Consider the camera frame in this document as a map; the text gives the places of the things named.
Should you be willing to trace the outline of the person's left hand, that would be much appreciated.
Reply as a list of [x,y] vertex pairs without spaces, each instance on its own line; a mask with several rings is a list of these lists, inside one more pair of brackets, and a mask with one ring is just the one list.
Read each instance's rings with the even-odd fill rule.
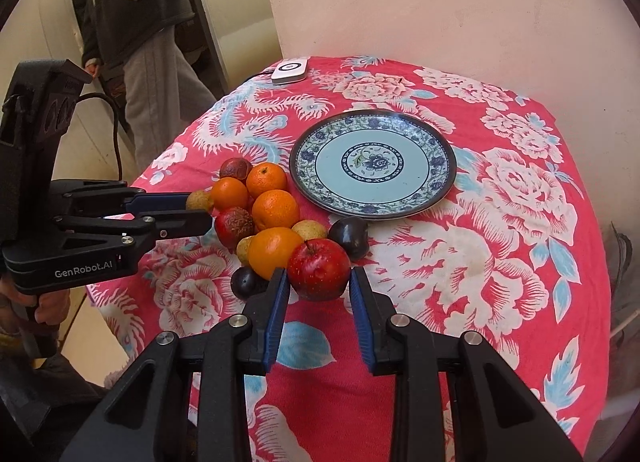
[[1,278],[1,326],[11,333],[17,327],[17,315],[12,305],[35,308],[35,322],[47,326],[58,326],[70,310],[70,290],[51,292],[41,297],[31,297],[15,289],[12,278],[5,274]]

